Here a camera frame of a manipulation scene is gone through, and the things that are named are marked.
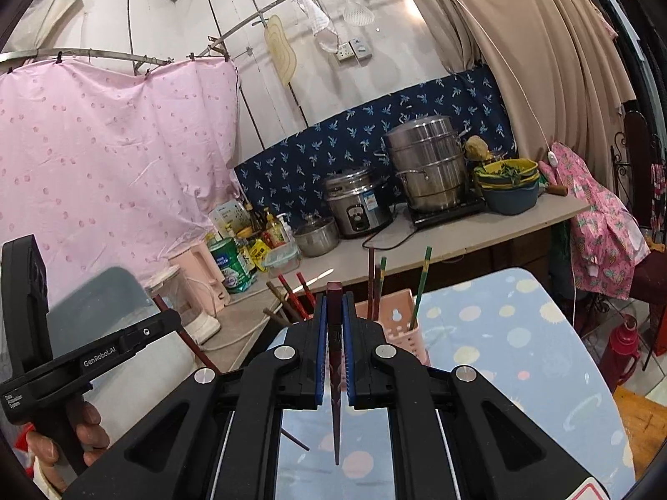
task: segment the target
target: rice cooker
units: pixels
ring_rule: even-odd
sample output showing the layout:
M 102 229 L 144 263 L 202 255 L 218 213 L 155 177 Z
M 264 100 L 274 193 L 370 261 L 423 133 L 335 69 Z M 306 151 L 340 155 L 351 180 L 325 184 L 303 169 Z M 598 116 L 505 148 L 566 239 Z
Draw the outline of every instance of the rice cooker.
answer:
M 361 237 L 391 222 L 386 178 L 375 170 L 348 169 L 323 181 L 325 199 L 346 238 Z

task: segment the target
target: blue gripper pad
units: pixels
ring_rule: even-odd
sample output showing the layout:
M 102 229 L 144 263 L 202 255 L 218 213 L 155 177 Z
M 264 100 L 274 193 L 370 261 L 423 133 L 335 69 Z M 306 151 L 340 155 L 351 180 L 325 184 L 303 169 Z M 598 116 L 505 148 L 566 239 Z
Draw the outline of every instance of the blue gripper pad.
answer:
M 356 385 L 354 376 L 354 350 L 352 348 L 352 330 L 349 321 L 349 302 L 343 298 L 343 348 L 345 350 L 345 375 L 348 389 L 348 403 L 354 406 Z
M 322 404 L 324 398 L 324 373 L 326 369 L 326 347 L 327 347 L 327 298 L 321 300 L 321 309 L 319 311 L 319 337 L 318 337 L 318 358 L 316 367 L 318 370 L 318 383 L 315 388 L 315 398 L 318 406 Z

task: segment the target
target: navy blue patterned cloth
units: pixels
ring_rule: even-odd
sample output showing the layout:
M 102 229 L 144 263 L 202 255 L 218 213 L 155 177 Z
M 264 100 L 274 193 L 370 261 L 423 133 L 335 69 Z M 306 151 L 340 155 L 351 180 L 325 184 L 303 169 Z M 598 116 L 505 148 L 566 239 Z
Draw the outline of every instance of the navy blue patterned cloth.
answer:
M 306 214 L 329 215 L 321 180 L 346 168 L 375 167 L 389 177 L 397 201 L 403 190 L 386 156 L 384 135 L 407 120 L 446 115 L 455 128 L 479 135 L 496 154 L 516 157 L 509 118 L 486 65 L 410 86 L 346 110 L 267 148 L 236 167 L 256 208 L 287 213 L 294 227 Z

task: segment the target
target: green can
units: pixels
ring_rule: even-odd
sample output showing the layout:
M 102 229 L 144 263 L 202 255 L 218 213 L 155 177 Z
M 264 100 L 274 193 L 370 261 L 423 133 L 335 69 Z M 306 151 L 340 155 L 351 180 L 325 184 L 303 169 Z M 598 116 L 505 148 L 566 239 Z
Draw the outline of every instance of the green can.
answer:
M 244 255 L 239 254 L 233 239 L 226 238 L 211 243 L 209 251 L 225 275 L 222 284 L 230 293 L 241 293 L 252 285 L 253 276 L 250 273 L 252 266 L 248 265 Z

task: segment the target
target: stainless steel pot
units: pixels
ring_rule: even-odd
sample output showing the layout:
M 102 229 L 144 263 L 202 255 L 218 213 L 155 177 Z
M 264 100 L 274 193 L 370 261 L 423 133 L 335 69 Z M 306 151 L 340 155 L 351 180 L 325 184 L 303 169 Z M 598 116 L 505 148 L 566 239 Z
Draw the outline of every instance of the stainless steel pot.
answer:
M 408 204 L 417 210 L 442 210 L 458 205 L 467 190 L 463 153 L 416 169 L 399 171 Z
M 456 132 L 418 139 L 398 148 L 389 148 L 389 157 L 397 171 L 423 167 L 463 152 Z
M 439 137 L 456 133 L 449 116 L 426 116 L 417 120 L 408 120 L 389 131 L 389 148 L 412 145 L 420 139 Z
M 411 120 L 387 134 L 389 156 L 411 208 L 433 212 L 461 203 L 468 190 L 461 135 L 447 116 Z
M 294 232 L 294 240 L 306 257 L 324 255 L 338 246 L 338 227 L 334 218 L 306 217 L 306 224 Z
M 371 168 L 351 169 L 325 178 L 325 200 L 344 237 L 372 233 L 391 222 L 386 179 Z

